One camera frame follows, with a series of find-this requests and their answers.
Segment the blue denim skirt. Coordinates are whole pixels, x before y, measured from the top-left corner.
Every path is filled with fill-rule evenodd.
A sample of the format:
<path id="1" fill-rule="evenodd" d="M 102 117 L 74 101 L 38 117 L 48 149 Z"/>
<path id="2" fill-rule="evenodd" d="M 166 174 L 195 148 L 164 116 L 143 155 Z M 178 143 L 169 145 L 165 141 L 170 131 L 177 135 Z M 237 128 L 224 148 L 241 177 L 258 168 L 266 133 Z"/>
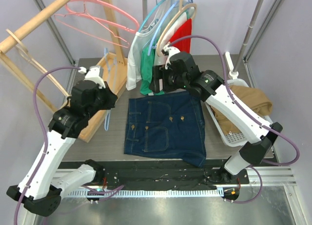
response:
<path id="1" fill-rule="evenodd" d="M 200 98 L 187 91 L 129 99 L 124 154 L 206 161 L 205 120 Z"/>

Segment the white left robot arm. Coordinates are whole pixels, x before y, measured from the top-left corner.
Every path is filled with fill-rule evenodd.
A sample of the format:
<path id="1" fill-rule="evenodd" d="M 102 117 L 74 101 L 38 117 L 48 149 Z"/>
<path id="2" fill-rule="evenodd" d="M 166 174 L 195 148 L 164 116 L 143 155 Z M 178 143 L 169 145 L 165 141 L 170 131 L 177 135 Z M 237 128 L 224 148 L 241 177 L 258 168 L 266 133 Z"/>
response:
<path id="1" fill-rule="evenodd" d="M 78 187 L 87 183 L 99 185 L 104 179 L 103 166 L 93 160 L 84 161 L 78 169 L 59 180 L 53 176 L 89 120 L 100 110 L 113 108 L 117 95 L 107 82 L 100 86 L 94 81 L 83 80 L 72 88 L 68 101 L 69 104 L 53 114 L 48 125 L 47 142 L 26 177 L 6 192 L 13 200 L 21 201 L 26 210 L 43 217 L 54 213 L 61 200 Z"/>

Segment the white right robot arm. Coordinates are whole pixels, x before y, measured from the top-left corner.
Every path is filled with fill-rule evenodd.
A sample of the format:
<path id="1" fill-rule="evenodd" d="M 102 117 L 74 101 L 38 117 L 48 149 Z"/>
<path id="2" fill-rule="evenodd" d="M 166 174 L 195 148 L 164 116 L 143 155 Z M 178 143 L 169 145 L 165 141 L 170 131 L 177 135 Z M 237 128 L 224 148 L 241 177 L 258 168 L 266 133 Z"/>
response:
<path id="1" fill-rule="evenodd" d="M 216 108 L 240 130 L 247 141 L 229 157 L 220 171 L 221 180 L 230 184 L 244 168 L 264 160 L 282 126 L 257 115 L 226 85 L 214 71 L 200 71 L 191 54 L 170 47 L 160 53 L 160 60 L 153 66 L 150 89 L 155 92 L 185 89 Z"/>

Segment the light blue wire hanger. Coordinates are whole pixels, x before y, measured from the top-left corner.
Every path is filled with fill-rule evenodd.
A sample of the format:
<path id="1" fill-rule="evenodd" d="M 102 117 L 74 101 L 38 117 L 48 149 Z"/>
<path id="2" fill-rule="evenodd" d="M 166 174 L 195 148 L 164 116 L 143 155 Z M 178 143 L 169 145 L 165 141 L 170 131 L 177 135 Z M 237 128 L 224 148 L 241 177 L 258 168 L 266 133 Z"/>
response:
<path id="1" fill-rule="evenodd" d="M 105 62 L 106 62 L 106 66 L 107 66 L 107 71 L 108 71 L 108 82 L 110 80 L 110 76 L 111 76 L 111 68 L 112 66 L 109 64 L 109 51 L 107 48 L 104 48 L 104 58 L 105 58 Z M 106 86 L 106 92 L 108 95 L 108 101 L 111 102 L 112 101 L 112 91 L 108 91 L 109 86 Z M 106 113 L 106 117 L 105 117 L 105 121 L 104 121 L 104 129 L 105 131 L 109 130 L 109 123 L 110 123 L 110 116 L 111 116 L 111 110 L 108 110 Z"/>

